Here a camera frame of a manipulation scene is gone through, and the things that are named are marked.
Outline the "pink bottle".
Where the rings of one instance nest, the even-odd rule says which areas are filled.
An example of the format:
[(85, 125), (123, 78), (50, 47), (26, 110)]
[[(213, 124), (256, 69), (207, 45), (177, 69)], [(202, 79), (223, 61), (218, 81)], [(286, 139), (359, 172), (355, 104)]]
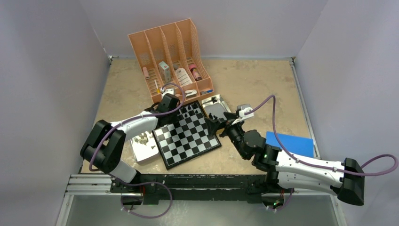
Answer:
[(198, 71), (198, 69), (197, 69), (197, 66), (196, 66), (195, 64), (190, 64), (190, 65), (188, 65), (188, 67), (189, 67), (189, 69), (190, 69), (190, 71), (191, 71), (191, 74), (192, 74), (192, 76), (193, 76), (193, 78), (194, 78), (195, 81), (200, 81), (200, 80), (202, 80), (202, 76), (201, 76), (201, 74), (199, 73), (199, 71)]

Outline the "yellow white pen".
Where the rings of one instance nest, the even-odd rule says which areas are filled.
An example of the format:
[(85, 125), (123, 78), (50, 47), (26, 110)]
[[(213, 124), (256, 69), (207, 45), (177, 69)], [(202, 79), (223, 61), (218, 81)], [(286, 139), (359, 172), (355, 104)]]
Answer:
[(159, 86), (158, 86), (158, 81), (157, 81), (157, 80), (154, 80), (154, 84), (155, 84), (157, 93), (160, 94), (160, 89), (159, 89)]

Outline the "white paper pack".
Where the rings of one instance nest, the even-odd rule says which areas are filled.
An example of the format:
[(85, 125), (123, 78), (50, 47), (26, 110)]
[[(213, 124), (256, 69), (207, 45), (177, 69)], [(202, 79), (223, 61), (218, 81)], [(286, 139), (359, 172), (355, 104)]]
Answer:
[(177, 68), (175, 70), (175, 74), (181, 86), (192, 84), (192, 80), (190, 79), (187, 71), (184, 68)]

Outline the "white stapler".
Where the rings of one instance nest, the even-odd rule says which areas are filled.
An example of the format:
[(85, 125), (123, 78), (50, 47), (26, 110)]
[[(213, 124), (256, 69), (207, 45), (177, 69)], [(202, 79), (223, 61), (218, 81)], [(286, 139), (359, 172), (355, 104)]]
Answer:
[(195, 89), (186, 90), (184, 92), (185, 99), (194, 98), (197, 96), (197, 94), (198, 94), (198, 92)]

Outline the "peach plastic desk organizer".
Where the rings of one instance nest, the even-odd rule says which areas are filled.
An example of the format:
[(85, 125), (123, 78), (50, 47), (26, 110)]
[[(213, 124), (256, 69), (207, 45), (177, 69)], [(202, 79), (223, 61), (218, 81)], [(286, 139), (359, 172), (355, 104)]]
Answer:
[[(164, 82), (163, 77), (159, 73), (158, 63), (166, 62), (172, 74), (172, 81), (179, 85), (182, 90), (174, 87), (178, 97), (185, 97), (186, 90), (195, 89), (198, 94), (194, 98), (187, 99), (187, 102), (202, 100), (215, 94), (212, 79), (207, 73), (200, 53), (198, 41), (198, 32), (195, 24), (191, 19), (185, 19), (178, 22), (154, 27), (144, 31), (132, 33), (128, 35), (131, 47), (138, 60), (141, 73), (145, 78), (147, 88), (149, 90), (152, 102), (161, 100), (161, 93), (158, 94), (154, 84), (154, 80), (158, 81), (159, 89), (162, 86), (170, 88), (171, 86)], [(202, 80), (195, 81), (188, 67), (195, 64)], [(177, 68), (184, 68), (192, 84), (181, 86), (175, 74)], [(213, 92), (201, 95), (201, 91), (212, 89)]]

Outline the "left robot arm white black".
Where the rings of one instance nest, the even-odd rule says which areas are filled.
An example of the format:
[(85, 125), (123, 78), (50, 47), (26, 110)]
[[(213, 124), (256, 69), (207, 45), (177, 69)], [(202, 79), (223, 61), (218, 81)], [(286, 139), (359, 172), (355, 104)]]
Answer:
[(159, 103), (146, 108), (140, 114), (117, 122), (99, 120), (83, 144), (80, 155), (89, 162), (92, 171), (99, 170), (122, 181), (128, 192), (140, 188), (139, 171), (121, 159), (124, 144), (144, 132), (151, 132), (178, 121), (180, 99), (165, 94)]

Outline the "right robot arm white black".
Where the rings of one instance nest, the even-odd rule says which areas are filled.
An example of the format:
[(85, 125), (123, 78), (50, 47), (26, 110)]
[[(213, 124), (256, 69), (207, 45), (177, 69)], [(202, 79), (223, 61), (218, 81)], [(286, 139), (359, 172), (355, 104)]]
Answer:
[(266, 138), (255, 129), (244, 131), (244, 121), (236, 114), (225, 112), (224, 115), (224, 118), (205, 118), (209, 133), (214, 135), (220, 130), (220, 137), (228, 137), (242, 159), (250, 160), (258, 170), (266, 172), (267, 190), (315, 190), (336, 195), (347, 204), (364, 205), (365, 178), (356, 160), (323, 161), (292, 154), (267, 144)]

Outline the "blue foam pad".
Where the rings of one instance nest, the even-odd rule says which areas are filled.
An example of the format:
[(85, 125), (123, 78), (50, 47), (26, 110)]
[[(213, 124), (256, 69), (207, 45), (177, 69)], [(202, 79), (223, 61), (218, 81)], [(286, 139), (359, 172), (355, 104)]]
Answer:
[[(278, 133), (278, 138), (291, 153), (314, 158), (314, 142), (311, 138)], [(272, 131), (266, 132), (266, 144), (282, 148)]]

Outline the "blue grey small object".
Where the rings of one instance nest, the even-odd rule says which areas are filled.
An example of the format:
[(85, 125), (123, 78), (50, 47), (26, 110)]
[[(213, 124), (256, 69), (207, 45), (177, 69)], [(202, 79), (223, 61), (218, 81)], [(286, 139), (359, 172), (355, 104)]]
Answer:
[(201, 91), (201, 95), (206, 95), (206, 94), (208, 94), (208, 93), (211, 93), (211, 92), (213, 92), (213, 90), (212, 89), (210, 89), (210, 90), (206, 90), (206, 91)]

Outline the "pile of white chess pieces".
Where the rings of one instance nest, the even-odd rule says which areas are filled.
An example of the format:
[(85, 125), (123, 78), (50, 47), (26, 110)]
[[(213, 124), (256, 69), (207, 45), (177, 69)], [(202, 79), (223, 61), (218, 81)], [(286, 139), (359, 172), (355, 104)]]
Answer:
[(151, 132), (144, 132), (139, 134), (138, 136), (135, 136), (132, 139), (132, 146), (154, 149), (154, 147), (156, 146), (156, 141)]

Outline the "black white chess board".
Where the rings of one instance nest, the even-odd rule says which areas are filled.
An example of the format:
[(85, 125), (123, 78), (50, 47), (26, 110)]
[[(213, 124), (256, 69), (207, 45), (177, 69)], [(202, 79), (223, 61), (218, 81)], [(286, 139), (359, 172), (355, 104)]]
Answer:
[[(191, 106), (198, 114), (184, 118), (182, 107)], [(183, 105), (178, 121), (152, 131), (167, 170), (190, 161), (222, 146), (216, 135), (209, 135), (206, 114), (199, 101)]]

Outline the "silver metal tin tray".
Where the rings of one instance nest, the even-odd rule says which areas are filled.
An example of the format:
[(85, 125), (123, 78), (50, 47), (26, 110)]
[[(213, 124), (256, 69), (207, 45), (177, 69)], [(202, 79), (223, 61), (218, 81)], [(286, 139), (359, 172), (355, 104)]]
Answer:
[(132, 139), (130, 139), (130, 145), (133, 150), (133, 155), (134, 155), (136, 162), (144, 163), (144, 162), (154, 159), (156, 156), (159, 155), (160, 152), (159, 152), (157, 144), (154, 147), (154, 149), (146, 148), (146, 147), (133, 147)]

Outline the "white green carton box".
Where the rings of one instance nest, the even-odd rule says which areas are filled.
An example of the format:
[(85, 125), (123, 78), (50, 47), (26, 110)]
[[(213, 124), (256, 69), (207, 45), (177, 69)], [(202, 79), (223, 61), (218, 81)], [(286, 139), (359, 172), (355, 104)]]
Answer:
[(164, 62), (164, 61), (159, 62), (158, 69), (159, 69), (159, 73), (163, 77), (165, 83), (172, 81), (172, 74), (170, 71), (170, 67), (166, 62)]

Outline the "black metal base rail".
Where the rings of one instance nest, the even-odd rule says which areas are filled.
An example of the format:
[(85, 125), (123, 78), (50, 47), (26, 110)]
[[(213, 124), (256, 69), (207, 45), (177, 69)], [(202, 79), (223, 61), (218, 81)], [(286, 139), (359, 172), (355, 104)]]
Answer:
[(273, 189), (266, 175), (222, 174), (141, 174), (139, 184), (129, 184), (105, 174), (71, 175), (66, 188), (74, 195), (121, 195), (139, 197), (146, 205), (161, 200), (173, 201), (245, 201), (250, 204), (281, 203), (280, 196), (292, 189), (305, 194), (321, 191), (302, 188)]

